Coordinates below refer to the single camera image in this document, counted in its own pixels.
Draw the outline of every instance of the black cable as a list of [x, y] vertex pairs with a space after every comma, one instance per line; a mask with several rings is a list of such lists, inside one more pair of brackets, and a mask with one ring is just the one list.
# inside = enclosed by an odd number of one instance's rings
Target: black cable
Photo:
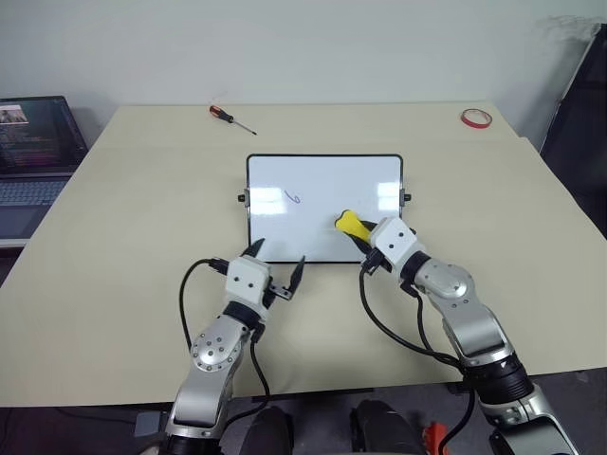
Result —
[[[424, 301], [421, 299], [419, 293], [415, 293], [415, 298], [417, 299], [417, 330], [419, 332], [419, 337], [421, 338], [421, 342], [423, 343], [424, 347], [428, 351], [435, 352], [432, 345], [428, 341], [428, 338], [426, 337], [426, 330], [424, 329]], [[463, 372], [460, 362], [452, 355], [441, 355], [441, 358], [435, 357], [435, 359], [440, 363], [457, 368], [460, 373]]]
[[449, 355], [446, 353], [439, 353], [432, 349], [426, 349], [426, 348], [417, 346], [416, 344], [413, 344], [410, 341], [407, 341], [403, 337], [398, 336], [392, 330], [390, 330], [388, 327], [386, 327], [377, 318], [375, 313], [369, 307], [369, 302], [367, 301], [367, 296], [366, 296], [365, 290], [364, 290], [364, 275], [365, 275], [365, 271], [363, 269], [361, 269], [360, 273], [359, 273], [360, 301], [362, 302], [362, 307], [364, 308], [364, 311], [367, 313], [367, 315], [369, 316], [371, 321], [379, 328], [379, 330], [381, 330], [388, 337], [390, 337], [391, 339], [396, 341], [398, 344], [401, 344], [404, 347], [411, 349], [412, 351], [415, 351], [418, 354], [428, 355], [430, 357], [435, 358], [436, 360], [438, 360], [441, 363], [444, 363], [446, 365], [452, 366], [453, 368], [456, 368], [460, 372], [462, 371], [462, 367], [459, 363], [459, 360], [457, 360], [457, 358], [453, 357], [452, 355]]
[[255, 355], [255, 345], [256, 344], [257, 344], [256, 341], [255, 342], [251, 341], [251, 343], [250, 343], [250, 359], [253, 362], [253, 367], [255, 368], [255, 372], [257, 372], [257, 375], [259, 376], [259, 380], [261, 381], [262, 385], [264, 386], [264, 399], [255, 408], [246, 410], [244, 412], [240, 412], [239, 414], [236, 414], [236, 415], [232, 416], [230, 419], [228, 419], [228, 421], [226, 422], [226, 426], [224, 427], [224, 431], [226, 430], [226, 428], [228, 428], [231, 424], [233, 424], [237, 420], [242, 419], [244, 417], [249, 417], [250, 415], [253, 415], [256, 412], [259, 412], [260, 410], [265, 408], [267, 406], [267, 403], [269, 402], [269, 385], [267, 384], [266, 377], [264, 376], [264, 372], [262, 372], [262, 369], [259, 366], [259, 362], [257, 361], [257, 355]]
[[426, 337], [426, 331], [424, 330], [424, 301], [419, 294], [417, 294], [415, 298], [417, 299], [417, 330], [419, 331], [419, 337], [426, 349], [428, 351], [433, 351], [433, 348]]
[[181, 285], [179, 286], [179, 316], [181, 317], [181, 327], [183, 327], [183, 336], [186, 338], [186, 344], [188, 345], [188, 351], [192, 348], [192, 340], [190, 339], [190, 332], [188, 331], [188, 322], [186, 321], [186, 314], [183, 309], [183, 293], [186, 289], [186, 282], [195, 268], [197, 268], [201, 264], [210, 264], [211, 259], [200, 259], [190, 265], [190, 268], [183, 276], [181, 280]]
[[81, 415], [81, 414], [74, 414], [72, 412], [69, 412], [68, 410], [61, 409], [61, 408], [54, 408], [54, 409], [57, 412], [59, 412], [60, 414], [63, 414], [65, 416], [73, 418], [73, 419], [98, 420], [101, 422], [116, 422], [116, 423], [128, 424], [128, 425], [134, 425], [136, 423], [135, 421], [132, 421], [132, 420], [118, 419], [118, 418], [112, 418], [112, 417], [96, 417], [93, 415]]
[[468, 406], [466, 407], [466, 412], [464, 413], [464, 417], [462, 417], [462, 420], [460, 420], [457, 425], [455, 427], [453, 427], [453, 429], [447, 433], [447, 436], [445, 436], [443, 438], [443, 440], [440, 442], [440, 444], [438, 445], [438, 453], [440, 455], [444, 455], [445, 454], [445, 446], [447, 445], [447, 443], [453, 439], [457, 433], [459, 433], [462, 428], [464, 428], [466, 426], [466, 424], [468, 423], [468, 421], [470, 420], [470, 417], [472, 415], [472, 412], [474, 411], [474, 402], [475, 402], [475, 393], [474, 393], [474, 389], [470, 388], [469, 390], [469, 399], [468, 399]]
[[2, 434], [2, 441], [0, 441], [0, 453], [2, 452], [2, 449], [4, 448], [4, 444], [7, 443], [7, 440], [9, 439], [9, 423], [10, 423], [10, 415], [12, 414], [12, 409], [9, 409], [7, 411], [7, 417], [4, 419], [4, 425], [3, 425], [3, 434]]

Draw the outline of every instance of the table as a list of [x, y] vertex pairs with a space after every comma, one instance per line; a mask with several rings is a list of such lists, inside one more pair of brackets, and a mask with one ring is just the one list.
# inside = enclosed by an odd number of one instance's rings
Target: table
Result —
[[[466, 107], [494, 118], [459, 122]], [[385, 109], [388, 120], [379, 116]], [[172, 401], [188, 356], [183, 273], [246, 245], [236, 195], [251, 153], [399, 153], [404, 218], [429, 252], [467, 268], [530, 373], [605, 366], [607, 247], [524, 138], [486, 103], [233, 106], [249, 135], [205, 107], [123, 107], [0, 288], [0, 406]], [[285, 281], [291, 266], [275, 267]], [[258, 356], [273, 393], [454, 380], [364, 315], [355, 264], [311, 264], [272, 306]], [[191, 276], [192, 332], [223, 307], [223, 277]], [[378, 316], [417, 340], [415, 303], [387, 274], [368, 280]], [[436, 349], [448, 350], [427, 305]], [[246, 358], [235, 394], [261, 392]]]

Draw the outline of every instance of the whiteboard clip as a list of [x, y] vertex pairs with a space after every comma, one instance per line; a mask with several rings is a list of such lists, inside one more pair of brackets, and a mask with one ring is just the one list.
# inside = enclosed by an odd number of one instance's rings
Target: whiteboard clip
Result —
[[400, 190], [400, 206], [401, 207], [405, 207], [405, 203], [411, 201], [411, 195], [408, 194], [407, 192], [405, 192], [405, 189], [403, 188], [402, 190]]
[[244, 189], [242, 194], [238, 194], [238, 202], [245, 204], [245, 207], [250, 206], [250, 197], [248, 197], [248, 190]]

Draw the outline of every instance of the laptop keyboard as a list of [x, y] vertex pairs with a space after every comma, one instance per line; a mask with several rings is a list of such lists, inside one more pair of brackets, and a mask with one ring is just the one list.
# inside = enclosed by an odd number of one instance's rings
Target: laptop keyboard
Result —
[[0, 206], [50, 206], [66, 181], [0, 182]]

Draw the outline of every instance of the screwdriver shaft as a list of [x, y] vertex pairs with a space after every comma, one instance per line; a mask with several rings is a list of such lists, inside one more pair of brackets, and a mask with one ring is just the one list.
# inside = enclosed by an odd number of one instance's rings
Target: screwdriver shaft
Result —
[[243, 125], [240, 121], [236, 121], [234, 120], [232, 123], [236, 123], [238, 126], [240, 126], [241, 128], [244, 128], [245, 130], [247, 130], [248, 132], [254, 134], [257, 136], [257, 133], [255, 133], [253, 130], [251, 130], [250, 128], [248, 128], [248, 126]]

